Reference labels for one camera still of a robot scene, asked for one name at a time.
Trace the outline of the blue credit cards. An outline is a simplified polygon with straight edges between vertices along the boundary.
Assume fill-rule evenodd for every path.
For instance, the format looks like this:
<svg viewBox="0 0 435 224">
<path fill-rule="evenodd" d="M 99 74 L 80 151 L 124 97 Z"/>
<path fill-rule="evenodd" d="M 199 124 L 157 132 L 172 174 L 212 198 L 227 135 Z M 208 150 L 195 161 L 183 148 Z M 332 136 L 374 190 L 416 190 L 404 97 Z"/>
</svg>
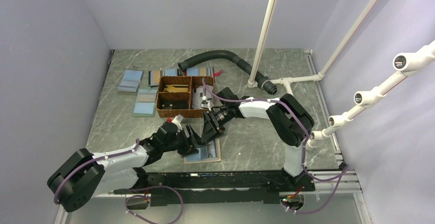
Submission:
<svg viewBox="0 0 435 224">
<path fill-rule="evenodd" d="M 219 159 L 218 152 L 219 140 L 215 139 L 206 146 L 199 148 L 199 153 L 192 154 L 186 157 L 187 162 L 203 162 L 207 160 Z"/>
</svg>

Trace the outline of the tan leather card holder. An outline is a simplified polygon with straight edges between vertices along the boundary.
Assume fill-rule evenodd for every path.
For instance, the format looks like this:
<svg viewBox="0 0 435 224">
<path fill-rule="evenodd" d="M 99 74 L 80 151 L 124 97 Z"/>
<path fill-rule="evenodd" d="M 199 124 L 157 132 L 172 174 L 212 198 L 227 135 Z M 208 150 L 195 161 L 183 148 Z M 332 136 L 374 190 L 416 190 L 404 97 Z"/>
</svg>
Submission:
<svg viewBox="0 0 435 224">
<path fill-rule="evenodd" d="M 206 146 L 197 148 L 196 154 L 188 155 L 183 159 L 184 164 L 199 164 L 208 162 L 219 162 L 222 160 L 221 143 L 217 138 Z"/>
</svg>

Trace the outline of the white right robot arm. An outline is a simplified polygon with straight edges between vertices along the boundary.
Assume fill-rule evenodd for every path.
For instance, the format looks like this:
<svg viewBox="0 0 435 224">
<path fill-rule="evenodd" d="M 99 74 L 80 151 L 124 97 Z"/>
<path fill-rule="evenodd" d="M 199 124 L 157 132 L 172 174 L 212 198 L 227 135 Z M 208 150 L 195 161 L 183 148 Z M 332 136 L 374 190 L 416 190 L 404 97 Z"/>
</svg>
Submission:
<svg viewBox="0 0 435 224">
<path fill-rule="evenodd" d="M 216 94 L 223 104 L 218 111 L 203 113 L 204 126 L 201 143 L 206 144 L 224 134 L 224 124 L 234 118 L 262 118 L 269 120 L 285 146 L 283 185 L 294 191 L 302 185 L 303 144 L 314 127 L 314 119 L 292 94 L 280 98 L 239 98 L 226 87 Z"/>
</svg>

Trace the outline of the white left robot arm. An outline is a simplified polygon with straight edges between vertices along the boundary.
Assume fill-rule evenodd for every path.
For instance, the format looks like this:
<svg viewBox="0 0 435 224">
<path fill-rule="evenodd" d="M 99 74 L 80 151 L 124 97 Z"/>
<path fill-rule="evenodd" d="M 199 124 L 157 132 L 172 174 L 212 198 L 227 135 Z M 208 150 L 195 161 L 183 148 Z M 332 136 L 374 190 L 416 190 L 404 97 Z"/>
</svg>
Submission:
<svg viewBox="0 0 435 224">
<path fill-rule="evenodd" d="M 54 203 L 67 212 L 81 208 L 92 197 L 117 190 L 143 192 L 148 183 L 144 167 L 160 160 L 164 153 L 176 151 L 182 157 L 204 145 L 191 125 L 182 128 L 183 117 L 164 122 L 156 132 L 133 145 L 91 153 L 82 148 L 74 152 L 48 179 Z"/>
</svg>

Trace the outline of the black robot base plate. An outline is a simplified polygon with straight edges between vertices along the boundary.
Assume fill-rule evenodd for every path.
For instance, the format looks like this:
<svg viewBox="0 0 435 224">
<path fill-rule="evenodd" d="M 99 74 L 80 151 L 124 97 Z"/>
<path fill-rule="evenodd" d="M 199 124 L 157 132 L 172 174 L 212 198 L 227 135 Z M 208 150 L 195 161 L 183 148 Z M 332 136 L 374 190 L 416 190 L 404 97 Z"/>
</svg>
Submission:
<svg viewBox="0 0 435 224">
<path fill-rule="evenodd" d="M 307 175 L 292 177 L 284 170 L 221 172 L 154 172 L 141 177 L 131 188 L 114 190 L 115 195 L 145 193 L 151 206 L 179 203 L 176 189 L 184 203 L 262 202 L 279 204 L 285 193 L 313 192 L 313 180 Z"/>
</svg>

